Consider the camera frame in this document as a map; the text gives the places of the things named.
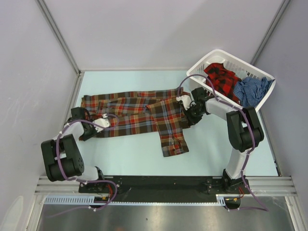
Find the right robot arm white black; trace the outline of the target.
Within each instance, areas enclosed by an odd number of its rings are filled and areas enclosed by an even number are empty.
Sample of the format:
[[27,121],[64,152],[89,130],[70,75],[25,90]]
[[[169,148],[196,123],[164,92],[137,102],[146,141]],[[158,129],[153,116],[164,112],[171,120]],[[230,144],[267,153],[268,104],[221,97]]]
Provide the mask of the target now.
[[239,108],[213,94],[206,96],[202,87],[192,91],[193,98],[188,95],[177,96],[189,125],[197,124],[203,115],[215,115],[227,122],[229,142],[232,152],[222,178],[213,187],[227,193],[239,190],[245,181],[245,168],[252,151],[264,140],[264,132],[254,107]]

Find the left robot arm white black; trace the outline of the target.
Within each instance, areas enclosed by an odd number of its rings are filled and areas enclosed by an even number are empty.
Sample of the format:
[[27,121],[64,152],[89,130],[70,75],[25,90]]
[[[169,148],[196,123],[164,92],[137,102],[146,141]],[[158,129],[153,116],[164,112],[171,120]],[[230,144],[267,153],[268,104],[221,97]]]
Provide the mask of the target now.
[[51,140],[41,144],[41,151],[48,179],[51,182],[82,180],[90,182],[95,192],[106,188],[106,180],[99,167],[84,164],[77,141],[86,141],[105,128],[110,127],[107,115],[93,119],[87,109],[71,109],[71,117],[64,124],[63,130]]

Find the brown red plaid shirt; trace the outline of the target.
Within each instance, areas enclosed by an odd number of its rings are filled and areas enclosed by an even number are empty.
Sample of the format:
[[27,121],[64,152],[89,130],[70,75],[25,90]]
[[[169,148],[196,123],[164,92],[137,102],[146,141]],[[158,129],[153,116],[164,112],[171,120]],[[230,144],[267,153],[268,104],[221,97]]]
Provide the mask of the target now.
[[184,95],[190,94],[183,89],[172,89],[85,95],[81,107],[93,120],[104,114],[115,115],[110,119],[115,129],[100,132],[98,138],[158,132],[163,156],[170,157],[189,151],[183,130],[190,126],[176,100],[177,96]]

